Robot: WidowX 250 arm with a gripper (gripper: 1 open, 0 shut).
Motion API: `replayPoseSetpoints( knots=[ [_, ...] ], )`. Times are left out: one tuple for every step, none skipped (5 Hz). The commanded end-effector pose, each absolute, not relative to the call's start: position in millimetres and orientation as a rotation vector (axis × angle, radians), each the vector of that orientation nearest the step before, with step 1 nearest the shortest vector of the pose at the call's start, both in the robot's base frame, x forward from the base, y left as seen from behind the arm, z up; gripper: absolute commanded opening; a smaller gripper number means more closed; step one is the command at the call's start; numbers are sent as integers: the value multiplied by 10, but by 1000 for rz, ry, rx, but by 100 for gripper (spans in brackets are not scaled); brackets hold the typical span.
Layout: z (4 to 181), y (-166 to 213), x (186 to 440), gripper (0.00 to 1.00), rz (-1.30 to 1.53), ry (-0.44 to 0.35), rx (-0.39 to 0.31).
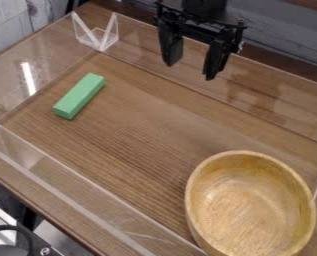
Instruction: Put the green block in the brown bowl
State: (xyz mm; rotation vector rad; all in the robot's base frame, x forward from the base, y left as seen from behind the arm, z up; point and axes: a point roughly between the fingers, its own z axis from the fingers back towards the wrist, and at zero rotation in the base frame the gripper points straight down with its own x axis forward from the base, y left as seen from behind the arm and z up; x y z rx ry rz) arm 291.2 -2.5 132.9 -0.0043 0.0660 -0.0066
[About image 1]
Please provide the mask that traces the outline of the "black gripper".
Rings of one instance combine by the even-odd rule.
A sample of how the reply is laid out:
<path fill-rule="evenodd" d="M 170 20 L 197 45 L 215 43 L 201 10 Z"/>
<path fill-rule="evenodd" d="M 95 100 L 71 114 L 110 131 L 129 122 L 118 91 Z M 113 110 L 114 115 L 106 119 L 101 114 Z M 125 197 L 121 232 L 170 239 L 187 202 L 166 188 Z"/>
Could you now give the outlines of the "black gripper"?
<path fill-rule="evenodd" d="M 245 20 L 226 9 L 227 0 L 157 0 L 155 6 L 165 64 L 173 66 L 181 60 L 183 36 L 206 44 L 211 42 L 202 74 L 207 81 L 213 80 L 225 68 L 230 52 L 242 50 Z"/>

